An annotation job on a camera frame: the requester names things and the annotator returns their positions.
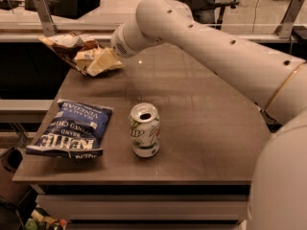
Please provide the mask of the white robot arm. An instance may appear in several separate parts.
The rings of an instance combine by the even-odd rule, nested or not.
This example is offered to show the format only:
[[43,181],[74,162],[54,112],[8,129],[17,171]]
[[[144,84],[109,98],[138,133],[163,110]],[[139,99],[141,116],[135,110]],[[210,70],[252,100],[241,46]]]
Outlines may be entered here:
[[130,58],[171,43],[281,123],[252,177],[247,230],[307,230],[307,66],[305,60],[193,20],[177,0],[141,0],[111,36]]

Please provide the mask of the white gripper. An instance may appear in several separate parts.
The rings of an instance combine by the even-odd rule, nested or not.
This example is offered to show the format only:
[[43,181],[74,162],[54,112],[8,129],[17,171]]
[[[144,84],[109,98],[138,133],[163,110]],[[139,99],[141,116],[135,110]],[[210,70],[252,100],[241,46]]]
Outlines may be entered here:
[[133,17],[119,26],[111,36],[112,48],[94,48],[79,51],[74,60],[82,72],[95,77],[105,71],[120,69],[122,58],[131,58],[151,46],[151,39],[144,35]]

